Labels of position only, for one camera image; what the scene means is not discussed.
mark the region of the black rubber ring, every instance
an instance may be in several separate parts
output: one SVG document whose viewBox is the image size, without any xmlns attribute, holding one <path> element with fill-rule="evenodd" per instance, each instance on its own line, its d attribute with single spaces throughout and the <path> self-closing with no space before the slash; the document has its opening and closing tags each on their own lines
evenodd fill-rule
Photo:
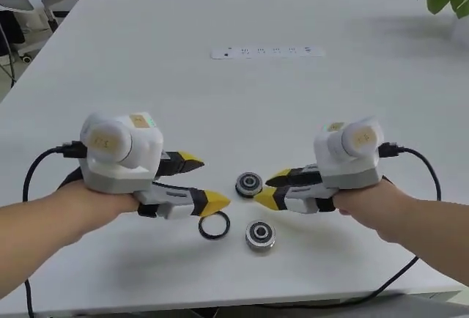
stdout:
<svg viewBox="0 0 469 318">
<path fill-rule="evenodd" d="M 213 213 L 212 215 L 219 215 L 225 220 L 225 222 L 226 222 L 225 230 L 221 234 L 216 234 L 216 235 L 208 234 L 204 230 L 204 227 L 202 226 L 202 224 L 204 223 L 204 220 L 206 218 L 206 217 L 203 217 L 203 218 L 200 218 L 200 221 L 199 221 L 199 232 L 200 232 L 200 235 L 202 235 L 202 237 L 204 239 L 218 240 L 218 239 L 221 239 L 222 237 L 225 237 L 225 235 L 228 234 L 229 228 L 231 227 L 232 223 L 231 223 L 231 221 L 229 221 L 229 216 L 226 215 L 226 213 L 221 212 L 220 210 L 217 213 Z"/>
</svg>

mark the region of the ball bearing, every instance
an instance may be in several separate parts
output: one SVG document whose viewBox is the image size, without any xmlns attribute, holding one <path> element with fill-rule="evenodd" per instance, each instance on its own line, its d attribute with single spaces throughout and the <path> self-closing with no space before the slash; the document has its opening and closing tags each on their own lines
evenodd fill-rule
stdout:
<svg viewBox="0 0 469 318">
<path fill-rule="evenodd" d="M 255 173 L 242 173 L 236 180 L 235 188 L 241 197 L 252 199 L 262 191 L 262 178 Z"/>
<path fill-rule="evenodd" d="M 256 252 L 267 252 L 276 243 L 276 231 L 264 221 L 253 221 L 246 228 L 246 243 Z"/>
</svg>

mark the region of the hand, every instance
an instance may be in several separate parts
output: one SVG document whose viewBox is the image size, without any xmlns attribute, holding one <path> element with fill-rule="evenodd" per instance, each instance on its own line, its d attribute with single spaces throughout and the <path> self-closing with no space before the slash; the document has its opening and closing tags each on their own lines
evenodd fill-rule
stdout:
<svg viewBox="0 0 469 318">
<path fill-rule="evenodd" d="M 334 206 L 341 214 L 351 215 L 388 242 L 395 242 L 394 232 L 402 224 L 413 201 L 386 180 L 370 188 L 340 191 L 333 197 Z"/>
<path fill-rule="evenodd" d="M 67 184 L 51 195 L 78 221 L 78 241 L 83 235 L 112 222 L 118 215 L 135 212 L 139 207 L 132 195 L 111 195 L 86 188 L 83 181 Z"/>
</svg>

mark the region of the forearm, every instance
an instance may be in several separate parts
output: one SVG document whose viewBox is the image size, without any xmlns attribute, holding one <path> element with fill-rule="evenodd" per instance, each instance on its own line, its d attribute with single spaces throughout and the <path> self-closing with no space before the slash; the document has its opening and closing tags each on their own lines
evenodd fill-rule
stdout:
<svg viewBox="0 0 469 318">
<path fill-rule="evenodd" d="M 55 195 L 0 208 L 0 298 L 81 236 L 71 202 Z"/>
<path fill-rule="evenodd" d="M 409 199 L 389 234 L 436 270 L 469 285 L 469 206 Z"/>
</svg>

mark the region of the power strip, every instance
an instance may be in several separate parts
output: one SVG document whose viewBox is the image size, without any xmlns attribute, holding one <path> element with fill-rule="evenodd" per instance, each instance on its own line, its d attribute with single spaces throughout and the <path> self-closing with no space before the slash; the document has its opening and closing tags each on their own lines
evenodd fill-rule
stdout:
<svg viewBox="0 0 469 318">
<path fill-rule="evenodd" d="M 210 52 L 210 57 L 212 59 L 300 58 L 324 55 L 324 51 L 316 46 L 228 47 L 214 49 Z"/>
</svg>

